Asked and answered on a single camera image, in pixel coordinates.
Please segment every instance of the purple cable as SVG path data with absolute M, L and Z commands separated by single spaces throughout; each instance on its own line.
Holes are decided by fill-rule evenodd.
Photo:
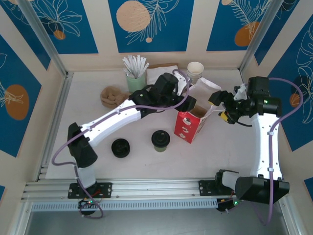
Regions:
M 188 95 L 189 95 L 189 80 L 188 80 L 188 77 L 187 75 L 181 71 L 181 70 L 173 70 L 173 74 L 174 72 L 178 72 L 180 73 L 181 75 L 183 75 L 183 77 L 186 79 L 186 82 L 187 82 L 187 92 L 186 92 L 186 95 L 185 97 L 181 100 L 181 102 L 179 102 L 178 104 L 174 105 L 174 106 L 171 106 L 171 107 L 153 107 L 153 106 L 148 106 L 148 105 L 133 105 L 133 106 L 129 106 L 129 107 L 125 107 L 125 108 L 122 108 L 119 110 L 119 112 L 123 112 L 125 110 L 128 110 L 128 109 L 132 109 L 132 108 L 144 108 L 144 109 L 153 109 L 153 110 L 169 110 L 169 109 L 174 109 L 174 108 L 177 108 L 178 106 L 180 106 L 181 104 L 183 104 L 185 102 L 185 100 L 187 99 Z M 114 115 L 118 114 L 117 112 L 114 112 L 110 115 L 107 115 L 106 117 L 102 118 L 101 120 L 99 120 L 98 122 L 96 122 L 95 124 L 91 125 L 90 126 L 90 130 L 94 127 L 96 127 L 97 125 L 99 125 L 100 123 L 104 122 L 105 120 L 113 117 Z M 53 155 L 52 157 L 52 164 L 53 165 L 56 165 L 56 166 L 61 166 L 61 165 L 73 165 L 74 166 L 74 170 L 75 170 L 75 175 L 77 177 L 77 182 L 78 184 L 80 185 L 80 187 L 83 189 L 83 191 L 85 192 L 85 194 L 95 203 L 95 205 L 99 208 L 100 212 L 101 212 L 101 215 L 99 217 L 93 217 L 93 216 L 84 216 L 82 214 L 82 209 L 84 208 L 84 205 L 80 208 L 79 212 L 82 216 L 84 216 L 85 218 L 88 218 L 88 219 L 101 219 L 104 215 L 103 213 L 103 210 L 101 209 L 100 205 L 98 204 L 97 201 L 94 200 L 94 198 L 87 192 L 87 190 L 83 187 L 83 184 L 82 182 L 80 181 L 79 177 L 78 177 L 78 172 L 77 172 L 77 165 L 75 162 L 64 162 L 64 163 L 56 163 L 55 162 L 55 159 L 56 157 L 59 155 L 59 153 L 64 149 L 66 148 L 70 143 L 72 143 L 74 140 L 78 139 L 79 137 L 81 137 L 82 135 L 84 135 L 85 133 L 87 133 L 89 131 L 89 129 L 86 129 L 85 131 L 82 131 L 81 133 L 79 133 L 78 135 L 74 136 L 73 138 L 71 138 L 70 140 L 68 140 L 65 144 L 63 144 L 56 152 L 55 154 Z
M 273 132 L 275 127 L 282 122 L 283 120 L 285 120 L 286 118 L 288 118 L 290 115 L 294 114 L 303 104 L 303 94 L 300 90 L 300 88 L 295 85 L 293 82 L 290 82 L 286 79 L 283 78 L 276 78 L 276 77 L 272 77 L 269 80 L 271 81 L 281 81 L 281 82 L 286 82 L 290 85 L 292 85 L 293 87 L 296 88 L 296 90 L 299 92 L 300 95 L 300 102 L 298 104 L 298 106 L 296 108 L 294 108 L 292 111 L 290 111 L 289 113 L 287 113 L 286 115 L 282 116 L 280 119 L 278 119 L 270 128 L 270 132 Z M 273 168 L 273 142 L 272 142 L 273 136 L 269 135 L 268 138 L 268 146 L 269 146 L 269 167 Z M 270 171 L 269 172 L 269 209 L 268 209 L 268 219 L 265 222 L 262 218 L 262 216 L 260 215 L 259 211 L 256 208 L 256 205 L 254 203 L 252 203 L 253 208 L 259 218 L 259 220 L 261 221 L 261 223 L 266 226 L 267 224 L 269 224 L 271 218 L 272 218 L 272 212 L 273 212 L 273 198 L 274 198 L 274 179 L 273 179 L 273 172 Z

